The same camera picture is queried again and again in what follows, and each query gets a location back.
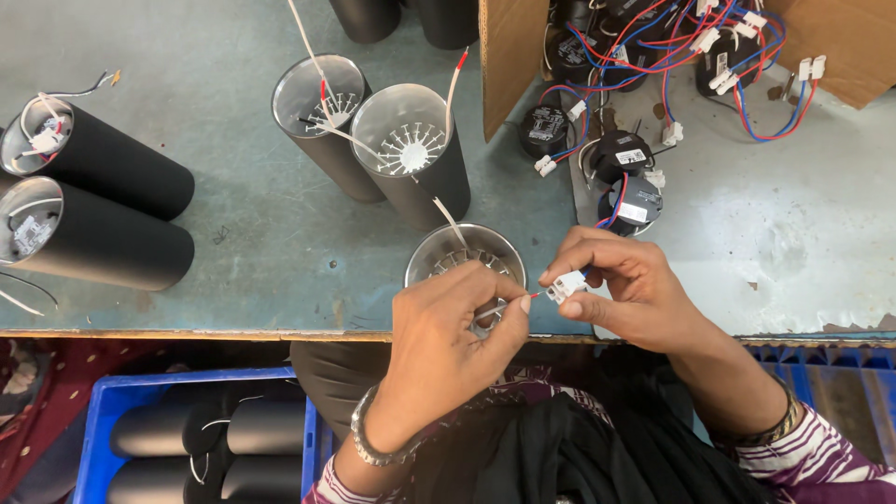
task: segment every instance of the workbench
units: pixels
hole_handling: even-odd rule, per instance
[[[388,39],[361,46],[326,2],[297,7],[314,50],[354,60],[374,91],[420,83],[447,93],[461,51],[430,47],[412,11]],[[86,88],[103,70],[121,69],[115,87],[73,102],[196,179],[194,200],[175,220],[195,240],[181,283],[144,292],[9,270],[51,291],[59,307],[0,279],[0,289],[47,313],[0,300],[0,333],[389,338],[392,296],[425,233],[388,203],[343,195],[274,123],[273,87],[307,56],[285,1],[0,0],[0,17],[12,21],[0,31],[3,47],[20,48],[0,56],[0,122],[37,91]],[[475,45],[453,103],[473,194],[464,221],[506,236],[536,279],[576,223],[571,170],[563,163],[542,178],[519,147],[514,122],[537,101],[540,78],[490,143],[480,78]],[[754,126],[767,135],[792,110],[766,97],[774,79],[746,90]],[[658,148],[659,84],[653,77],[638,91],[614,93],[608,105],[621,127],[642,119],[641,135]],[[685,139],[657,158],[665,207],[639,239],[665,250],[698,308],[731,334],[888,344],[894,333],[878,325],[896,313],[896,96],[856,111],[819,91],[796,133],[759,144],[737,114],[696,93],[693,68],[677,68],[670,85]],[[538,289],[534,280],[529,288]],[[843,334],[850,326],[873,332]],[[539,341],[592,338],[547,299],[533,301],[531,332],[552,335]]]

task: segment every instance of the fingernail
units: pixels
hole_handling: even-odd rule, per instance
[[[576,301],[567,301],[560,307],[561,315],[576,318],[582,314],[582,305]]]

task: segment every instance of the hand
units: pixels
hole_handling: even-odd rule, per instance
[[[485,340],[477,308],[509,302]],[[530,297],[479,261],[412,285],[392,300],[392,361],[365,420],[371,446],[401,448],[418,431],[495,382],[529,335]]]
[[[724,335],[688,299],[653,243],[576,226],[538,283],[547,287],[557,276],[587,265],[592,268],[586,282],[593,288],[607,282],[613,299],[576,292],[560,306],[560,315],[604,327],[652,352],[695,352],[708,338]]]

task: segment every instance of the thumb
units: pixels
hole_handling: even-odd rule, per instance
[[[516,355],[529,337],[529,308],[532,299],[529,295],[520,296],[510,302],[501,321],[492,329],[488,338],[482,342],[482,352],[486,359],[503,362],[506,366]]]
[[[624,333],[625,326],[633,317],[638,317],[637,307],[632,303],[608,300],[590,292],[576,292],[560,305],[558,311],[566,318],[601,326],[616,335]]]

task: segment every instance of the bracelet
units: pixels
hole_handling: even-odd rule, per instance
[[[371,387],[370,390],[364,394],[364,397],[361,398],[355,411],[351,414],[351,431],[355,438],[355,449],[358,451],[361,460],[370,465],[381,467],[389,464],[404,464],[404,461],[407,460],[409,456],[414,455],[414,451],[420,446],[420,442],[423,440],[423,432],[418,432],[398,451],[388,454],[374,450],[373,447],[370,446],[370,443],[367,442],[367,436],[364,433],[364,419],[367,415],[367,410],[370,409],[370,404],[373,403],[374,397],[376,397],[376,391],[379,387],[379,384]]]
[[[722,445],[738,448],[752,448],[771,444],[790,433],[797,426],[797,418],[799,418],[799,401],[793,395],[793,391],[787,386],[777,375],[772,375],[784,392],[787,394],[787,412],[774,427],[759,432],[758,434],[736,435],[724,432],[712,432],[712,439]]]

